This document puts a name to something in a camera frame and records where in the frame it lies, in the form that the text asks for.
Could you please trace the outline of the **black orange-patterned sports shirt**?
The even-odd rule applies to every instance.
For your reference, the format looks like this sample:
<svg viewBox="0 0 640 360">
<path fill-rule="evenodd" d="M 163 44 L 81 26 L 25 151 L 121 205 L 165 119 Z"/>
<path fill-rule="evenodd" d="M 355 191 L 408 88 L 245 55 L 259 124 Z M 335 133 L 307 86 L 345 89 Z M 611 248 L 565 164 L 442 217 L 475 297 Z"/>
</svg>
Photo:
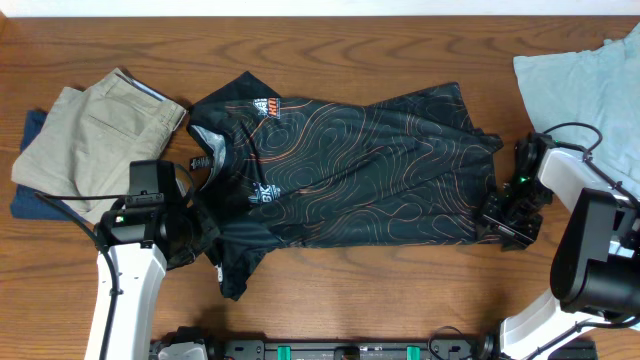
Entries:
<svg viewBox="0 0 640 360">
<path fill-rule="evenodd" d="M 238 299 L 270 252 L 467 245 L 502 140 L 475 127 L 455 83 L 357 106 L 283 97 L 245 73 L 196 102 L 188 132 L 209 175 L 196 202 L 206 255 Z"/>
</svg>

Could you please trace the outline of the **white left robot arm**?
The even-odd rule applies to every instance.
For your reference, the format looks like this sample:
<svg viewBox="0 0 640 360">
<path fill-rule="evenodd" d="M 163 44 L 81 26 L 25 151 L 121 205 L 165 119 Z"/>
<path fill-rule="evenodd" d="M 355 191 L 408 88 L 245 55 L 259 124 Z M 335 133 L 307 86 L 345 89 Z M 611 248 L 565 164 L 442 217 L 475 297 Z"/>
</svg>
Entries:
<svg viewBox="0 0 640 360">
<path fill-rule="evenodd" d="M 204 338 L 180 328 L 167 343 L 151 339 L 155 305 L 171 258 L 195 259 L 194 215 L 168 206 L 106 212 L 96 235 L 98 290 L 86 359 L 208 359 Z"/>
</svg>

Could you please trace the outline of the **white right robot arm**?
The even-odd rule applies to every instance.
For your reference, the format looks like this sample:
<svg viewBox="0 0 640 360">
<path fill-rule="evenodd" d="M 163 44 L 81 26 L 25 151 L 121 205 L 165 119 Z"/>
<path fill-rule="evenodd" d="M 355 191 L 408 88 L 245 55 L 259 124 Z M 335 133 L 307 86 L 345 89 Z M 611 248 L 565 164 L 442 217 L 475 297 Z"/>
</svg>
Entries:
<svg viewBox="0 0 640 360">
<path fill-rule="evenodd" d="M 524 250 L 539 234 L 541 209 L 558 198 L 570 213 L 550 286 L 504 319 L 474 359 L 595 359 L 593 329 L 639 325 L 639 201 L 593 162 L 592 150 L 531 133 L 515 146 L 515 173 L 476 214 L 478 234 Z"/>
</svg>

